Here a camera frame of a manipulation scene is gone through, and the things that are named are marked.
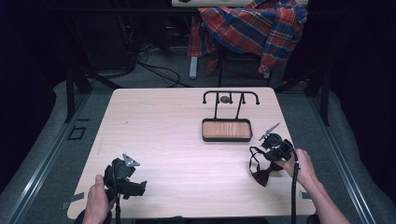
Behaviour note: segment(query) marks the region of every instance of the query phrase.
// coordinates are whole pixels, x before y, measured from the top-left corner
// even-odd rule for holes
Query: dark background
[[[169,7],[170,3],[156,2],[157,7]],[[55,103],[53,87],[65,80],[73,66],[94,70],[134,68],[133,57],[139,48],[125,42],[119,18],[60,17],[45,10],[54,6],[113,7],[107,0],[83,4],[74,0],[8,0],[0,4],[2,191],[50,116]],[[391,1],[311,0],[308,11],[312,14],[290,57],[285,79],[326,66],[331,90],[341,101],[361,160],[395,203],[394,7]],[[160,38],[164,20],[142,18],[137,22],[145,27],[136,30],[138,33],[166,50],[166,41]],[[133,38],[135,43],[141,41]]]

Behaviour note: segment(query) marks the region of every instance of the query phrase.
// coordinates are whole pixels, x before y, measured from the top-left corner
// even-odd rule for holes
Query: rectangular tray
[[[203,119],[202,138],[206,142],[249,142],[253,132],[248,119]]]

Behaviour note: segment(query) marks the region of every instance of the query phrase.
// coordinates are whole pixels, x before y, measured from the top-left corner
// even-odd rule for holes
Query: wooden table
[[[206,91],[254,91],[246,95],[240,119],[249,119],[250,142],[204,142],[202,120],[214,117],[216,94]],[[218,118],[233,119],[238,107],[219,104]],[[266,130],[280,122],[274,133],[290,139],[275,93],[270,88],[119,89],[114,91],[91,154],[78,182],[76,194],[85,198],[71,203],[67,215],[76,218],[96,174],[103,174],[126,152],[141,165],[132,182],[148,181],[142,197],[120,200],[121,217],[265,217],[290,215],[291,178],[274,172],[266,188],[251,176],[250,146],[259,146]],[[262,159],[262,169],[269,161]],[[304,191],[297,185],[297,195]],[[297,215],[312,215],[310,200],[297,196]]]

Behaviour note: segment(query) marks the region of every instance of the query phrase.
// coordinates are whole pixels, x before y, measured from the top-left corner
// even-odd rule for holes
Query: red plaid fabric
[[[295,0],[254,0],[244,8],[199,8],[193,20],[188,55],[216,53],[212,38],[236,53],[262,58],[258,72],[281,65],[301,39],[307,11]]]

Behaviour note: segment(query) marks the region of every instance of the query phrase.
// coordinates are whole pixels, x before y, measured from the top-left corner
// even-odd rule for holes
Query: person's right hand
[[[303,185],[304,188],[309,188],[318,182],[317,175],[315,174],[314,165],[311,158],[305,150],[300,148],[295,149],[300,170],[297,175],[297,181]],[[285,169],[290,176],[294,173],[294,153],[291,153],[291,158],[288,161],[276,161],[276,164]]]
[[[110,203],[107,201],[103,177],[97,175],[95,184],[90,188],[90,192],[88,193],[88,201],[82,223],[103,223],[108,211],[114,206],[114,202],[115,200]]]

